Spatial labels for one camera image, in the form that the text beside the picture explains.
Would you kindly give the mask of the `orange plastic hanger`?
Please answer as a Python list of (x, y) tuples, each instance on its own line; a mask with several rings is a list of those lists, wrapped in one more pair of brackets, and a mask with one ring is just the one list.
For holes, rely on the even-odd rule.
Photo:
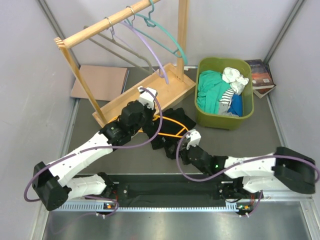
[(163, 137), (181, 138), (184, 133), (188, 132), (189, 129), (180, 121), (173, 118), (164, 116), (164, 126), (161, 128), (158, 135)]

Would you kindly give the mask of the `black tank top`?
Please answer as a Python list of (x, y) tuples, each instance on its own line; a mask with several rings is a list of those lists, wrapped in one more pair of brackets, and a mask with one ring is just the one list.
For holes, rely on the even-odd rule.
[(159, 134), (151, 141), (153, 150), (164, 149), (166, 157), (176, 158), (176, 150), (181, 137), (196, 126), (196, 122), (186, 115), (182, 107), (169, 108), (163, 113)]

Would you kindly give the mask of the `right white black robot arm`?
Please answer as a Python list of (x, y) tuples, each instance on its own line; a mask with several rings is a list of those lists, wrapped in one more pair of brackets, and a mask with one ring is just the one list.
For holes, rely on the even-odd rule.
[(210, 155), (199, 146), (176, 150), (175, 157), (196, 167), (203, 181), (235, 181), (233, 192), (239, 198), (265, 190), (291, 190), (311, 195), (320, 171), (315, 161), (287, 147), (258, 157)]

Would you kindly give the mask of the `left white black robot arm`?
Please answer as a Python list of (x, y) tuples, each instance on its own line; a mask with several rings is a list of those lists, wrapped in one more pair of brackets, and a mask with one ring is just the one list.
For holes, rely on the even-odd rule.
[(153, 123), (155, 107), (159, 105), (157, 100), (131, 101), (116, 120), (107, 123), (69, 154), (48, 164), (42, 161), (36, 164), (30, 186), (46, 210), (56, 210), (68, 200), (88, 195), (109, 198), (114, 184), (106, 173), (89, 177), (76, 175), (101, 157), (127, 149), (127, 143), (138, 130)]

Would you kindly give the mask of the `grey velvet hanger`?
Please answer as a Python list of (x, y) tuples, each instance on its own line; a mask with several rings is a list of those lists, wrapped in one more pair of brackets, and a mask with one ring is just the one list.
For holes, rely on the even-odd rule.
[(132, 54), (132, 55), (134, 55), (134, 56), (137, 57), (138, 59), (143, 60), (143, 61), (147, 64), (147, 69), (144, 69), (142, 66), (136, 64), (135, 62), (129, 60), (129, 59), (126, 58), (125, 56), (123, 56), (123, 55), (115, 52), (114, 50), (108, 48), (107, 46), (99, 43), (98, 41), (96, 41), (96, 40), (94, 40), (94, 39), (92, 39), (92, 38), (89, 38), (88, 40), (91, 41), (92, 43), (94, 43), (95, 45), (99, 46), (100, 48), (106, 50), (107, 52), (113, 54), (114, 56), (120, 58), (121, 60), (127, 62), (128, 64), (130, 64), (130, 65), (132, 65), (132, 66), (134, 66), (134, 67), (136, 67), (136, 68), (139, 68), (141, 71), (143, 71), (143, 72), (145, 72), (145, 73), (147, 73), (147, 74), (149, 74), (149, 75), (151, 75), (151, 74), (154, 72), (154, 71), (153, 71), (154, 69), (153, 69), (153, 67), (152, 67), (151, 62), (150, 62), (146, 57), (140, 55), (139, 53), (137, 53), (136, 51), (128, 48), (127, 46), (124, 46), (123, 44), (117, 42), (117, 41), (114, 40), (113, 38), (110, 38), (110, 37), (106, 36), (105, 34), (98, 33), (97, 35), (100, 36), (101, 38), (107, 40), (108, 42), (112, 43), (113, 45), (119, 47), (120, 49), (122, 49), (122, 50), (124, 50), (124, 51), (126, 51), (126, 52), (128, 52), (128, 53), (130, 53), (130, 54)]

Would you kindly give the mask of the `teal plastic hanger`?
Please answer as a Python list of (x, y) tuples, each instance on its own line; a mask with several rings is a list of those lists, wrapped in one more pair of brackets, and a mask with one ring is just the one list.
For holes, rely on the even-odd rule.
[[(148, 12), (148, 16), (145, 16), (145, 15), (142, 15), (139, 13), (134, 13), (133, 19), (132, 20), (129, 20), (129, 19), (125, 20), (125, 23), (129, 24), (129, 26), (133, 27), (133, 29), (136, 30), (138, 33), (142, 34), (143, 36), (147, 37), (148, 39), (150, 39), (151, 41), (153, 41), (157, 45), (161, 46), (163, 49), (165, 49), (167, 52), (171, 53), (172, 55), (174, 55), (178, 59), (182, 59), (183, 62), (185, 64), (187, 64), (188, 59), (187, 59), (187, 56), (186, 56), (185, 51), (183, 50), (182, 46), (178, 43), (178, 41), (172, 36), (172, 34), (170, 32), (168, 32), (162, 25), (160, 25), (158, 22), (156, 22), (152, 19), (151, 15), (155, 10), (155, 2), (153, 0), (149, 0), (148, 2), (150, 3), (150, 6), (151, 6), (151, 10)], [(175, 45), (175, 49), (170, 49), (168, 46), (161, 43), (160, 41), (158, 41), (157, 39), (155, 39), (151, 35), (134, 27), (133, 22), (134, 22), (135, 17), (142, 18), (148, 28), (159, 29), (162, 33), (164, 33), (172, 41), (172, 43)]]

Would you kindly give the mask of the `brown cardboard folder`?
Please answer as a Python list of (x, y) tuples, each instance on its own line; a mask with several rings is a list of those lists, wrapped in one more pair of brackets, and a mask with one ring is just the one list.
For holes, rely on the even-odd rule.
[(82, 65), (79, 72), (96, 100), (110, 102), (123, 93), (129, 70), (125, 67)]

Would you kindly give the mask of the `wooden clothes rack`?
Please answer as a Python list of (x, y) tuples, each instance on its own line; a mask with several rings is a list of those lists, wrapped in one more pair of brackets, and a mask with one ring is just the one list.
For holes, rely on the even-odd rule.
[(125, 20), (130, 16), (139, 17), (140, 11), (148, 7), (153, 7), (155, 3), (156, 1), (154, 0), (141, 0), (134, 5), (128, 6), (114, 15), (97, 22), (64, 40), (60, 39), (59, 37), (55, 38), (54, 40), (57, 44), (57, 47), (68, 62), (73, 75), (81, 85), (81, 88), (84, 90), (91, 105), (93, 106), (95, 110), (93, 117), (102, 127), (109, 120), (115, 117), (116, 114), (119, 114), (122, 108), (128, 102), (141, 96), (142, 88), (151, 88), (157, 91), (160, 104), (160, 106), (156, 108), (157, 111), (174, 106), (186, 98), (195, 89), (195, 82), (184, 73), (184, 67), (188, 63), (185, 55), (188, 25), (187, 18), (189, 11), (189, 1), (187, 0), (179, 1), (178, 5), (178, 39), (173, 40), (177, 47), (175, 52), (177, 56), (177, 65), (168, 63), (165, 66), (160, 67), (160, 71), (164, 75), (164, 81), (161, 81), (161, 77), (154, 72), (131, 87), (129, 90), (122, 93), (120, 96), (116, 97), (110, 103), (103, 107), (99, 107), (94, 95), (87, 85), (87, 82), (80, 73), (80, 69), (76, 66), (74, 58), (70, 54), (70, 49), (74, 46), (88, 40), (104, 30), (111, 28), (116, 24), (124, 24)]

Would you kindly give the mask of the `green plastic bin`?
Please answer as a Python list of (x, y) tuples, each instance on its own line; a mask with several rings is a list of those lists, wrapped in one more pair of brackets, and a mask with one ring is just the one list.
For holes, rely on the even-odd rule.
[[(249, 83), (241, 93), (243, 104), (242, 117), (228, 112), (230, 106), (221, 102), (219, 102), (218, 114), (203, 112), (197, 105), (197, 89), (200, 73), (211, 70), (223, 74), (223, 70), (227, 67), (237, 69), (245, 78), (249, 78)], [(250, 65), (244, 60), (237, 58), (206, 57), (202, 59), (197, 69), (194, 104), (196, 107), (196, 123), (198, 125), (225, 130), (235, 130), (239, 128), (242, 122), (249, 118), (254, 112), (253, 83)]]

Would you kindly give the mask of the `blue garment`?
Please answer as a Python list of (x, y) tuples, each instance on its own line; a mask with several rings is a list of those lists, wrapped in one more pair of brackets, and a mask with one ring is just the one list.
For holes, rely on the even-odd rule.
[(231, 99), (231, 105), (227, 111), (238, 117), (243, 116), (243, 98), (241, 95), (234, 94)]

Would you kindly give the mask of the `teal garment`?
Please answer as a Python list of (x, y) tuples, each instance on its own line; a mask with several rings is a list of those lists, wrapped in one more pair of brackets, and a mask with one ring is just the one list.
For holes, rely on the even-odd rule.
[(197, 106), (207, 114), (218, 114), (222, 95), (230, 84), (223, 80), (221, 72), (206, 70), (200, 73), (197, 85)]

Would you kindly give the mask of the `white marker pen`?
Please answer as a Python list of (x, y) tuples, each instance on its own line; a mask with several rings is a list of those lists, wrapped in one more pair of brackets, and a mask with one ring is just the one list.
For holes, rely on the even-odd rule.
[(191, 69), (198, 69), (198, 66), (185, 66), (184, 67), (185, 71), (188, 71), (188, 70), (191, 70)]

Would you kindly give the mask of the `white garment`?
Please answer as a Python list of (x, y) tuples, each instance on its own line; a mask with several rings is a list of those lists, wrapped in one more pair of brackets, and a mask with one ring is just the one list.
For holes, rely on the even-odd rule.
[(222, 80), (228, 83), (237, 95), (241, 95), (249, 83), (249, 78), (244, 77), (239, 70), (232, 67), (226, 67), (223, 70)]

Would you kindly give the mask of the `lower paperback book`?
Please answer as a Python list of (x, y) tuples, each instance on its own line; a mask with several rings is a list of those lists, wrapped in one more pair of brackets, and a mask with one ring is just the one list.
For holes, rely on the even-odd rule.
[(270, 88), (261, 88), (261, 89), (254, 89), (253, 93), (259, 98), (263, 98), (264, 96), (268, 95), (273, 89), (276, 88), (276, 85)]

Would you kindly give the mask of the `dark hardcover book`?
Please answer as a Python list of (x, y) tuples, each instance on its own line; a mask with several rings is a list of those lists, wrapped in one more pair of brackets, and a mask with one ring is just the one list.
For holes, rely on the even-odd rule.
[(261, 59), (246, 60), (251, 68), (252, 86), (254, 90), (270, 89), (275, 86), (271, 75)]

